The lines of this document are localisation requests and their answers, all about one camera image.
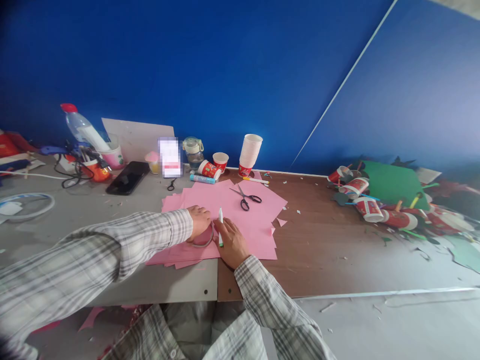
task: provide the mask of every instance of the glue stick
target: glue stick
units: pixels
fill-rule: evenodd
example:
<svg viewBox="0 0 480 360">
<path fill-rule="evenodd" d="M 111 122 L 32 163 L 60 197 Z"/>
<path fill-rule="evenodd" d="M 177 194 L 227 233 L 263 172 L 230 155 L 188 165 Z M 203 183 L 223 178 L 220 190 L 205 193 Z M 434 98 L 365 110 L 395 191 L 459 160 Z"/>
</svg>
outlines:
<svg viewBox="0 0 480 360">
<path fill-rule="evenodd" d="M 200 175 L 190 175 L 190 181 L 198 181 L 200 183 L 206 183 L 206 184 L 215 184 L 215 179 L 211 177 L 206 177 L 206 176 L 200 176 Z"/>
</svg>

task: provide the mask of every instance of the hand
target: hand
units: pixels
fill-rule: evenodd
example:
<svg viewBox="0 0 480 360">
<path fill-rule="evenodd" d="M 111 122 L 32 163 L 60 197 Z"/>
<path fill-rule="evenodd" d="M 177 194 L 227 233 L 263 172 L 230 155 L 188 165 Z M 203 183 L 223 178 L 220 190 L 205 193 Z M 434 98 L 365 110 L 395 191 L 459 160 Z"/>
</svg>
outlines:
<svg viewBox="0 0 480 360">
<path fill-rule="evenodd" d="M 210 211 L 198 205 L 190 206 L 187 210 L 193 220 L 193 230 L 191 231 L 191 236 L 186 241 L 192 243 L 198 235 L 210 226 Z"/>
<path fill-rule="evenodd" d="M 215 228 L 221 234 L 223 247 L 219 246 L 219 238 L 215 237 L 215 242 L 223 261 L 236 270 L 251 254 L 247 247 L 247 241 L 240 233 L 239 228 L 232 220 L 224 217 L 223 223 L 220 220 L 213 220 Z"/>
</svg>

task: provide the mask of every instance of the gray table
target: gray table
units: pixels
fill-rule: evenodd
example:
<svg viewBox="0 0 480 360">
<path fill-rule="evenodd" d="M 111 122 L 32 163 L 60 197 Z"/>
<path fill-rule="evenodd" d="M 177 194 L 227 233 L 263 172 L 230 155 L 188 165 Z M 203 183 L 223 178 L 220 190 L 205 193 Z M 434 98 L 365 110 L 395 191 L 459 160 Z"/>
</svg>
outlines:
<svg viewBox="0 0 480 360">
<path fill-rule="evenodd" d="M 54 172 L 53 158 L 39 156 L 47 165 L 33 174 L 62 177 Z M 68 233 L 86 225 L 118 219 L 134 212 L 160 212 L 162 199 L 191 188 L 186 173 L 175 181 L 175 190 L 167 191 L 170 180 L 148 174 L 129 196 L 105 193 L 107 183 L 91 181 L 71 189 L 61 187 L 62 180 L 40 176 L 2 178 L 0 198 L 21 193 L 46 193 L 55 198 L 55 207 L 25 221 L 8 220 L 0 224 L 0 267 L 49 249 Z M 30 207 L 43 200 L 32 201 Z M 91 305 L 135 305 L 217 300 L 217 259 L 176 270 L 174 266 L 141 265 L 127 280 L 111 284 Z"/>
</svg>

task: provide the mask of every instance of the person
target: person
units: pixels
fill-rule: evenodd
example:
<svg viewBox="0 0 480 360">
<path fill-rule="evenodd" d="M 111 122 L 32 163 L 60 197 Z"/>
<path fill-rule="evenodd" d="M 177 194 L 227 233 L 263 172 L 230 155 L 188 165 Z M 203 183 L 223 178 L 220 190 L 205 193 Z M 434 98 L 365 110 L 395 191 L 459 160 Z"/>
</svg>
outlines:
<svg viewBox="0 0 480 360">
<path fill-rule="evenodd" d="M 192 334 L 183 334 L 182 327 L 192 332 L 194 326 L 185 326 L 189 321 L 212 319 L 199 313 L 200 309 L 211 314 L 209 303 L 150 305 L 103 358 L 266 359 L 260 330 L 266 327 L 271 329 L 279 359 L 335 359 L 319 326 L 249 253 L 238 227 L 228 218 L 213 222 L 223 239 L 220 256 L 234 269 L 242 309 L 227 311 L 231 321 L 224 322 L 224 328 L 209 332 L 204 327 L 194 333 L 193 338 L 204 340 L 195 346 L 195 341 L 186 340 Z M 210 212 L 199 206 L 137 212 L 78 229 L 53 248 L 4 268 L 0 271 L 0 357 L 39 359 L 37 349 L 25 343 L 32 331 L 86 306 L 155 253 L 192 242 L 210 223 Z"/>
</svg>

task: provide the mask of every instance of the black smartphone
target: black smartphone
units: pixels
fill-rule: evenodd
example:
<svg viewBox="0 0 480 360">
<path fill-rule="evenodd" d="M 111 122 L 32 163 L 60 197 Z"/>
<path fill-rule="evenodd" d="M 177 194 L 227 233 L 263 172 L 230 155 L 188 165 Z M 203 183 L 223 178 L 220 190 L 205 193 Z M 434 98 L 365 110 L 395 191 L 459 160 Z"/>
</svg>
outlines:
<svg viewBox="0 0 480 360">
<path fill-rule="evenodd" d="M 130 195 L 149 171 L 148 162 L 132 161 L 105 191 L 112 195 Z"/>
</svg>

